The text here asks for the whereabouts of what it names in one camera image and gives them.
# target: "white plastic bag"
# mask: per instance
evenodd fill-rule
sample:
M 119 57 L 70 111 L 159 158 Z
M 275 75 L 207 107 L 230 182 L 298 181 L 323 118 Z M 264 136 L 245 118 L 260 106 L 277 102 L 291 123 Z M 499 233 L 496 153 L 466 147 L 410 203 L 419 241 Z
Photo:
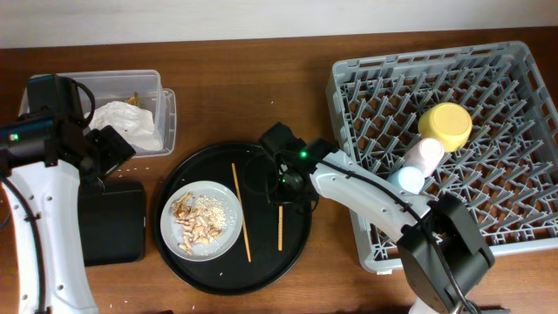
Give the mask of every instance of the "white plastic bag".
M 155 133 L 153 115 L 148 110 L 122 101 L 110 102 L 95 110 L 89 125 L 91 129 L 101 129 L 105 126 L 112 126 L 128 144 L 133 146 L 147 151 L 158 151 L 163 148 L 162 140 Z

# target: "white plate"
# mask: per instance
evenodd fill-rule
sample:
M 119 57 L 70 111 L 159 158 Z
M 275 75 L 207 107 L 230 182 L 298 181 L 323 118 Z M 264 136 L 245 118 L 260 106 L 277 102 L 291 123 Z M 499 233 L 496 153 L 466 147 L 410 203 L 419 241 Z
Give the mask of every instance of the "white plate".
M 183 228 L 180 224 L 175 223 L 173 210 L 171 204 L 187 192 L 192 192 L 194 197 L 205 195 L 210 198 L 219 200 L 225 209 L 225 216 L 227 217 L 227 227 L 225 227 L 223 234 L 215 239 L 215 242 L 210 244 L 195 244 L 192 247 L 192 255 L 188 255 L 184 250 L 179 248 L 179 244 L 183 243 L 182 233 Z M 238 202 L 236 195 L 222 184 L 212 181 L 197 181 L 189 183 L 182 188 L 179 188 L 171 196 L 160 216 L 160 233 L 163 236 L 163 241 L 167 247 L 177 256 L 192 262 L 204 262 L 221 256 L 233 244 L 235 244 L 238 235 L 242 230 L 242 207 Z

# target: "round black tray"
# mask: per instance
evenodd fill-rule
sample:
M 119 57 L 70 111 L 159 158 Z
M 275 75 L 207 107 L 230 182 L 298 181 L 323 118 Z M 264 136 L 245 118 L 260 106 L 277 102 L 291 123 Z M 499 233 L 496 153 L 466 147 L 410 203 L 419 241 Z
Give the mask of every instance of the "round black tray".
M 281 277 L 295 263 L 308 239 L 311 215 L 283 208 L 283 248 L 277 249 L 278 208 L 265 195 L 250 193 L 246 186 L 264 190 L 265 174 L 273 172 L 262 149 L 252 143 L 227 143 L 202 149 L 184 160 L 168 177 L 154 211 L 155 243 L 167 265 L 186 283 L 207 293 L 239 295 L 259 290 Z M 231 163 L 239 175 L 252 263 L 248 262 L 242 232 L 233 247 L 207 262 L 189 262 L 171 252 L 160 233 L 160 216 L 168 198 L 180 187 L 195 181 L 215 181 L 236 192 Z

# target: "plastic crate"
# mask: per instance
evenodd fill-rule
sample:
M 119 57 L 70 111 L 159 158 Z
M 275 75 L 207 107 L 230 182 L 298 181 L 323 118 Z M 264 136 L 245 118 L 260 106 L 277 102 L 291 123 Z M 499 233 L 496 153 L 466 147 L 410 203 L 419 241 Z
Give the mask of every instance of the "plastic crate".
M 326 94 L 339 146 L 383 178 L 420 140 L 422 113 L 461 104 L 473 118 L 469 141 L 445 154 L 421 194 L 459 197 L 496 256 L 558 247 L 558 115 L 525 44 L 340 61 Z M 401 269 L 396 245 L 350 214 L 363 267 Z
M 105 71 L 105 72 L 75 72 L 57 73 L 83 83 L 95 96 L 97 108 L 114 100 L 130 99 L 134 92 L 139 96 L 139 107 L 149 110 L 153 114 L 155 131 L 153 136 L 163 141 L 163 148 L 159 151 L 147 151 L 134 147 L 136 154 L 133 158 L 169 155 L 174 150 L 176 137 L 176 102 L 173 91 L 163 90 L 160 75 L 155 70 Z M 91 111 L 91 102 L 79 89 L 84 113 Z M 20 114 L 29 109 L 27 90 L 20 108 Z

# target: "white wall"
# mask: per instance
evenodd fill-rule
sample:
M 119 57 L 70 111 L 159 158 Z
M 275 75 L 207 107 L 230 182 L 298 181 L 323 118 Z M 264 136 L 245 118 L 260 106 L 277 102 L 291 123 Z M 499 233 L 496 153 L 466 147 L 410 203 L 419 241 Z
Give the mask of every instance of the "white wall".
M 557 0 L 0 0 L 0 47 L 558 25 Z

